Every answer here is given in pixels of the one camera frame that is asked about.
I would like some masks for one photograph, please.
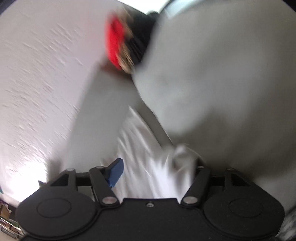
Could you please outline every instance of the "wall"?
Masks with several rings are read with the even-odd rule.
[[[111,0],[17,0],[0,15],[0,184],[17,201],[59,160],[104,55]]]

